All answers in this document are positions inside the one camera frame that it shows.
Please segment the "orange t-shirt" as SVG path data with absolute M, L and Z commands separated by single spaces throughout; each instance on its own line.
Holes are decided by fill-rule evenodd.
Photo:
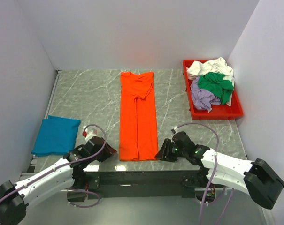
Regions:
M 121 72 L 119 159 L 155 160 L 158 153 L 154 73 Z

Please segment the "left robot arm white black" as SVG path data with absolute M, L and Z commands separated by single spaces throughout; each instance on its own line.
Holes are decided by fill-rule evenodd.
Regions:
M 91 162 L 103 162 L 115 153 L 104 138 L 94 136 L 43 171 L 17 183 L 4 182 L 0 186 L 0 224 L 20 223 L 29 206 L 34 207 L 63 189 L 85 192 L 90 178 L 84 169 Z

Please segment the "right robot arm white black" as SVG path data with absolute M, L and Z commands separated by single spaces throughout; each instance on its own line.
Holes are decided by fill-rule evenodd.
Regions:
M 176 162 L 179 157 L 200 167 L 194 176 L 184 179 L 183 184 L 188 187 L 204 188 L 212 183 L 227 186 L 249 195 L 268 210 L 273 209 L 284 188 L 284 181 L 266 161 L 242 160 L 216 152 L 195 144 L 183 131 L 166 138 L 155 155 L 156 159 L 167 162 Z

